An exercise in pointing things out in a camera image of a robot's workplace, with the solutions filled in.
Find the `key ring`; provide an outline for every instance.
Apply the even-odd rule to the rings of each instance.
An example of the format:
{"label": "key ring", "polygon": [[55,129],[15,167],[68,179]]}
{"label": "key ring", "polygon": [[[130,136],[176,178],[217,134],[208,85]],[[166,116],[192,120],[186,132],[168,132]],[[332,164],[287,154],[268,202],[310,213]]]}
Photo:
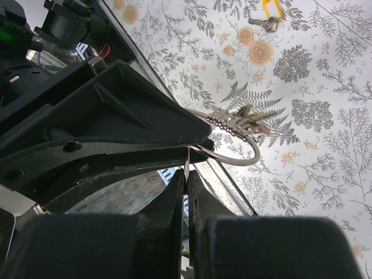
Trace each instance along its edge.
{"label": "key ring", "polygon": [[270,17],[267,19],[266,25],[265,25],[265,31],[268,33],[274,33],[277,31],[279,25],[279,19],[276,17]]}
{"label": "key ring", "polygon": [[190,148],[206,157],[209,157],[211,159],[214,159],[225,164],[244,167],[251,166],[257,163],[261,157],[261,153],[252,136],[254,134],[269,135],[270,128],[268,126],[265,126],[261,121],[259,121],[266,115],[260,113],[255,115],[248,115],[250,106],[249,108],[247,107],[248,106],[242,108],[238,113],[230,113],[227,110],[218,108],[209,115],[193,109],[186,110],[188,110],[195,116],[204,118],[208,122],[218,125],[222,130],[226,130],[231,135],[240,138],[244,142],[247,142],[253,148],[253,152],[255,154],[253,158],[248,160],[234,159],[210,151],[202,147],[201,145],[190,146]]}

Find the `gray fern print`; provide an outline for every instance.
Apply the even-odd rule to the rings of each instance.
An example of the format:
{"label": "gray fern print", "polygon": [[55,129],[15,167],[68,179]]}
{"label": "gray fern print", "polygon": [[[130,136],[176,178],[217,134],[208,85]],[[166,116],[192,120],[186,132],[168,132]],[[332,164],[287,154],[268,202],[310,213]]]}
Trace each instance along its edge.
{"label": "gray fern print", "polygon": [[163,8],[163,14],[166,19],[166,24],[164,25],[164,30],[166,32],[165,36],[169,42],[172,40],[177,40],[177,48],[182,51],[185,46],[187,46],[191,53],[196,57],[201,57],[203,60],[212,60],[214,58],[214,52],[212,48],[200,47],[200,38],[190,38],[192,35],[192,29],[182,30],[178,28],[181,22],[184,21],[183,17],[174,17],[170,14],[166,14]]}
{"label": "gray fern print", "polygon": [[328,10],[313,1],[316,10],[310,14],[312,26],[320,28],[327,38],[336,36],[335,57],[340,66],[355,64],[355,57],[362,57],[367,47],[372,46],[372,19],[361,16],[364,10],[359,5],[342,3],[338,8]]}
{"label": "gray fern print", "polygon": [[331,70],[331,66],[327,59],[319,59],[316,62],[316,66],[322,72],[322,76],[330,81],[335,81],[339,84],[339,87],[333,91],[340,94],[349,94],[348,101],[362,105],[372,100],[372,85],[370,81],[366,82],[364,90],[361,90],[355,84],[355,76],[349,76],[344,78],[344,73],[338,69],[336,71]]}
{"label": "gray fern print", "polygon": [[345,188],[343,184],[337,187],[333,187],[330,184],[330,182],[339,182],[338,172],[334,171],[330,176],[325,176],[321,173],[336,169],[333,156],[329,153],[325,153],[324,156],[317,157],[317,161],[308,166],[298,166],[306,170],[307,179],[309,181],[316,182],[320,187],[313,190],[313,195],[314,199],[325,200],[325,202],[321,204],[323,210],[333,207],[336,209],[344,208],[345,204],[342,203],[341,195],[347,193],[348,189]]}
{"label": "gray fern print", "polygon": [[218,12],[229,11],[230,16],[238,20],[252,18],[252,13],[258,10],[260,0],[214,0],[213,9]]}
{"label": "gray fern print", "polygon": [[372,193],[372,124],[367,108],[341,109],[338,119],[345,126],[324,136],[325,144],[344,159],[339,161],[342,180],[349,187],[360,188],[362,201]]}
{"label": "gray fern print", "polygon": [[216,59],[217,69],[223,69],[228,80],[233,80],[237,77],[235,71],[232,69],[233,64],[231,64],[227,59],[222,59],[218,54],[216,54]]}
{"label": "gray fern print", "polygon": [[306,103],[300,99],[292,100],[292,117],[297,125],[303,125],[306,129],[314,129],[320,133],[324,128],[329,130],[334,122],[330,112],[330,103],[312,101]]}
{"label": "gray fern print", "polygon": [[274,76],[277,76],[285,83],[297,82],[307,77],[310,71],[307,69],[309,62],[313,59],[312,54],[302,48],[302,45],[294,46],[291,49],[283,50],[282,58],[278,60],[274,68]]}
{"label": "gray fern print", "polygon": [[129,30],[129,34],[139,49],[143,51],[146,45],[151,42],[153,36],[163,30],[164,23],[158,17],[151,15],[149,6],[146,14],[139,21],[141,22],[141,27],[139,29],[133,27]]}
{"label": "gray fern print", "polygon": [[196,22],[199,30],[205,32],[207,36],[212,39],[214,36],[214,24],[209,20],[205,20],[205,17],[207,17],[207,8],[199,5],[196,0],[183,1],[185,3],[185,16],[187,16],[191,22]]}
{"label": "gray fern print", "polygon": [[[272,95],[271,90],[265,92],[248,91],[248,83],[239,88],[238,82],[235,82],[230,87],[230,93],[222,100],[222,102],[229,102],[227,106],[228,110],[239,110],[247,104],[251,104],[252,110],[257,112],[271,110],[270,114],[273,116],[267,119],[271,127],[268,147],[272,147],[277,140],[279,140],[280,145],[283,145],[285,142],[287,145],[299,142],[299,138],[294,134],[295,130],[291,128],[292,121],[284,123],[289,116],[282,116],[286,108],[272,109],[282,98],[269,100],[268,98]],[[264,137],[260,138],[259,145],[262,145],[263,141]]]}
{"label": "gray fern print", "polygon": [[185,70],[179,72],[180,80],[186,90],[188,90],[191,99],[202,101],[206,109],[216,108],[216,103],[212,101],[212,96],[203,89],[204,83],[195,74],[188,75]]}
{"label": "gray fern print", "polygon": [[147,57],[147,60],[167,86],[168,90],[173,94],[178,88],[178,81],[170,78],[170,73],[179,64],[185,63],[185,56],[170,52],[167,48],[163,48],[161,51],[154,51],[151,46],[151,53]]}
{"label": "gray fern print", "polygon": [[351,225],[350,221],[347,220],[342,220],[338,227],[343,231],[357,231],[355,227]]}
{"label": "gray fern print", "polygon": [[269,191],[263,185],[261,177],[241,177],[240,188],[248,193],[248,201],[255,209],[255,212],[262,216],[269,203]]}
{"label": "gray fern print", "polygon": [[296,216],[295,210],[298,210],[300,201],[289,194],[289,188],[283,181],[273,178],[269,183],[274,187],[271,192],[272,198],[277,202],[279,209],[285,209],[286,216]]}
{"label": "gray fern print", "polygon": [[303,19],[303,12],[298,8],[292,7],[292,0],[278,0],[280,8],[286,18],[290,17],[290,25],[295,31],[308,31],[311,27],[308,21]]}
{"label": "gray fern print", "polygon": [[367,204],[365,204],[364,202],[359,202],[359,201],[354,201],[354,200],[350,200],[351,202],[356,202],[356,203],[359,203],[361,205],[364,206],[364,210],[367,212],[369,218],[370,218],[370,221],[371,221],[371,224],[372,224],[372,206],[369,206]]}

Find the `keychain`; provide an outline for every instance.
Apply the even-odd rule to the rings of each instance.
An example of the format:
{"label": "keychain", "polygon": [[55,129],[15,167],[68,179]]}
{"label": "keychain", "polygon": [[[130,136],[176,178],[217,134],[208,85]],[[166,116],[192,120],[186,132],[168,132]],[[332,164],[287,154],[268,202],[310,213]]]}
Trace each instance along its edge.
{"label": "keychain", "polygon": [[279,22],[285,17],[285,13],[280,8],[277,0],[263,0],[263,9],[266,13],[267,19],[248,19],[248,23],[259,25],[268,33],[277,31]]}
{"label": "keychain", "polygon": [[226,109],[217,108],[214,112],[206,114],[193,109],[187,109],[193,115],[206,119],[226,130],[231,135],[247,142],[254,152],[254,157],[248,160],[229,158],[213,151],[210,151],[201,145],[189,146],[189,148],[222,163],[232,164],[234,166],[250,166],[257,163],[260,159],[260,150],[257,146],[258,140],[265,135],[270,135],[270,127],[263,121],[268,117],[274,116],[274,112],[250,113],[251,105],[246,105],[237,113],[229,112]]}

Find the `wire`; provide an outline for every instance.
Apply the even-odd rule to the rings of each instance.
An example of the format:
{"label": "wire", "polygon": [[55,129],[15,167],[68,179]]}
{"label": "wire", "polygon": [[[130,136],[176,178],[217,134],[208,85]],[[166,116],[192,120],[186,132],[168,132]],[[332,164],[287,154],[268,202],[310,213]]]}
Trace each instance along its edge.
{"label": "wire", "polygon": [[103,46],[103,48],[101,49],[101,51],[99,52],[98,56],[101,56],[102,52],[105,50],[106,48],[106,45]]}
{"label": "wire", "polygon": [[107,53],[105,54],[105,56],[102,57],[102,59],[105,59],[107,56],[109,56],[110,52],[111,52],[111,46],[109,45],[109,50],[107,51]]}

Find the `floral wallpaper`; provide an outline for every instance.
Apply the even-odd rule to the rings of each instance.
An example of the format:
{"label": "floral wallpaper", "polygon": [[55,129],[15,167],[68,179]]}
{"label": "floral wallpaper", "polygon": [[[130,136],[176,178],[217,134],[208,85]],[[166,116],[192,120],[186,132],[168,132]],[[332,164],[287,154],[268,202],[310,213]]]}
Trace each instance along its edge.
{"label": "floral wallpaper", "polygon": [[[179,104],[273,111],[250,167],[226,166],[260,215],[323,216],[372,276],[372,3],[278,0],[275,33],[260,0],[105,0]],[[249,158],[214,127],[217,151]]]}

